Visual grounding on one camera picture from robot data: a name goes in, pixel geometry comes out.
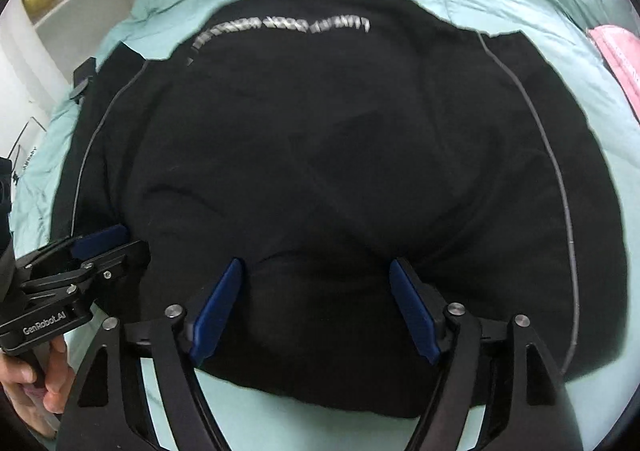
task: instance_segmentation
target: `pink garment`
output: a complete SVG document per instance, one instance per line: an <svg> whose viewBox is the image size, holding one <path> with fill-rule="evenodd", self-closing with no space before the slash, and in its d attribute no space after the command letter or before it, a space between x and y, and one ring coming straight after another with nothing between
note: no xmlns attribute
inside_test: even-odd
<svg viewBox="0 0 640 451"><path fill-rule="evenodd" d="M588 31L625 91L640 120L640 39L619 26L604 25Z"/></svg>

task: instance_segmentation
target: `blue pad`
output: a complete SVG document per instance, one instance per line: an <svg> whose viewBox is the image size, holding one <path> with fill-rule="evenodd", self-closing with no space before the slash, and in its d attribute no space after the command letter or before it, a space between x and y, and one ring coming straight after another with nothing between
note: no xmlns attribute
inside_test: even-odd
<svg viewBox="0 0 640 451"><path fill-rule="evenodd" d="M432 365L437 364L440 348L436 341L433 318L397 259L389 268L389 283L418 353Z"/></svg>
<svg viewBox="0 0 640 451"><path fill-rule="evenodd" d="M193 325L190 357L197 367L216 351L226 320L238 297L243 271L242 262L234 259Z"/></svg>
<svg viewBox="0 0 640 451"><path fill-rule="evenodd" d="M129 231L124 225L113 225L102 231L79 238L71 246L71 256L86 261L124 245L129 241Z"/></svg>

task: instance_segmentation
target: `black fabric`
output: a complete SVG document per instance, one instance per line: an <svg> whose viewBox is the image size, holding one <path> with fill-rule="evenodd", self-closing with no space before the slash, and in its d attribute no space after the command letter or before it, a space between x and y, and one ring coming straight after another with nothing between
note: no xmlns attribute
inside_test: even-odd
<svg viewBox="0 0 640 451"><path fill-rule="evenodd" d="M161 315L242 257L247 281L204 369L416 417L438 370L418 358L390 294L389 262L406 256L480 317L529 315L562 364L574 296L558 178L525 99L475 32L408 0L242 0L204 30L123 92L82 175L79 231L124 222L151 248L139 297L130 290L110 313ZM624 335L618 200L553 68L522 34L484 40L521 79L564 176L580 288L574 377L610 361ZM98 73L53 238L68 234L88 139L142 67L120 46Z"/></svg>

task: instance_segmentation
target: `bed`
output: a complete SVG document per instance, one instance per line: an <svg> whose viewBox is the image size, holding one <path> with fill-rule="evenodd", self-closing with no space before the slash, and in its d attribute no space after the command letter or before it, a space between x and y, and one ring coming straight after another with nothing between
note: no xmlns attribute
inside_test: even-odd
<svg viewBox="0 0 640 451"><path fill-rule="evenodd" d="M235 0L137 0L128 19L105 37L98 66L120 42L148 59L165 59L215 9ZM640 383L640 128L622 89L586 28L617 24L639 34L626 0L414 0L453 24L489 34L523 31L556 69L585 112L606 158L622 206L629 263L629 322L623 354L615 362L568 384L584 447L594 449L620 417ZM17 256L47 243L52 201L78 107L65 101L55 109L46 139L18 184L10 218ZM77 366L104 319L68 335ZM143 363L152 418L159 440L176 449L164 417L154 372ZM213 414L230 446L320 451L403 449L416 421L370 413L344 413L243 389L198 374ZM468 417L459 449L475 445L483 408Z"/></svg>

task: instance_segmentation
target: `silver bolt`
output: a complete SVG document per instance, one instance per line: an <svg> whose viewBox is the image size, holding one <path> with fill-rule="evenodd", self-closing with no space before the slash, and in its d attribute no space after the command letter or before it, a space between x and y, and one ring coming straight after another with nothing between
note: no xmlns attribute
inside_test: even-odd
<svg viewBox="0 0 640 451"><path fill-rule="evenodd" d="M113 330L116 326L118 326L118 319L115 317L107 317L107 319L102 322L102 328L105 330Z"/></svg>
<svg viewBox="0 0 640 451"><path fill-rule="evenodd" d="M531 320L524 314L516 315L514 321L516 322L516 325L521 326L523 328L526 328L531 324Z"/></svg>
<svg viewBox="0 0 640 451"><path fill-rule="evenodd" d="M466 312L465 306L462 303L449 303L447 310L454 316L462 316Z"/></svg>
<svg viewBox="0 0 640 451"><path fill-rule="evenodd" d="M164 315L169 319L174 319L176 317L180 317L182 315L182 312L184 312L184 308L182 308L180 305L171 305L164 310Z"/></svg>

